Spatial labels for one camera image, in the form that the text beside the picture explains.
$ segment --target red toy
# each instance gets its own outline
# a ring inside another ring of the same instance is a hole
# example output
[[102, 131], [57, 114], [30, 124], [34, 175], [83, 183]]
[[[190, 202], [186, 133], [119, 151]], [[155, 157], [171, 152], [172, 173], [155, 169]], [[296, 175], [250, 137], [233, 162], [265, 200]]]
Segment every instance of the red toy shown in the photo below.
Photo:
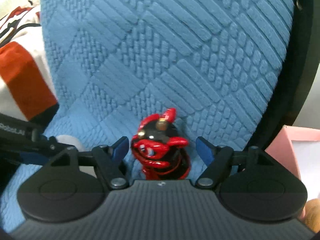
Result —
[[183, 149], [189, 142], [178, 136], [172, 124], [175, 118], [175, 108], [162, 115], [152, 114], [141, 121], [132, 137], [132, 153], [147, 180], [185, 179], [190, 171], [190, 159]]

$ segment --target pink cardboard box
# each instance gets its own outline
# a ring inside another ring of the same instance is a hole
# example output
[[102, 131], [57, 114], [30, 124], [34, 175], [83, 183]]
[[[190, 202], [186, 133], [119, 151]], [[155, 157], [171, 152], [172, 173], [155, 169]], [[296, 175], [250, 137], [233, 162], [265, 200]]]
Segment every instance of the pink cardboard box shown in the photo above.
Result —
[[[314, 192], [319, 189], [320, 130], [284, 126], [266, 152], [305, 184], [308, 195], [319, 197]], [[304, 217], [305, 209], [299, 218]]]

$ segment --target toy figurine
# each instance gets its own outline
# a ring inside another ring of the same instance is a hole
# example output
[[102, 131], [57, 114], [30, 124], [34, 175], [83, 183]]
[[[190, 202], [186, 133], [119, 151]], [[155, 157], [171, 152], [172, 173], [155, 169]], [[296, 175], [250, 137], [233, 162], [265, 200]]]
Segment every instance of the toy figurine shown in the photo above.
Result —
[[142, 164], [147, 180], [185, 179], [190, 171], [190, 159], [185, 151], [189, 142], [178, 136], [172, 124], [176, 109], [164, 114], [152, 114], [140, 123], [132, 137], [131, 150]]

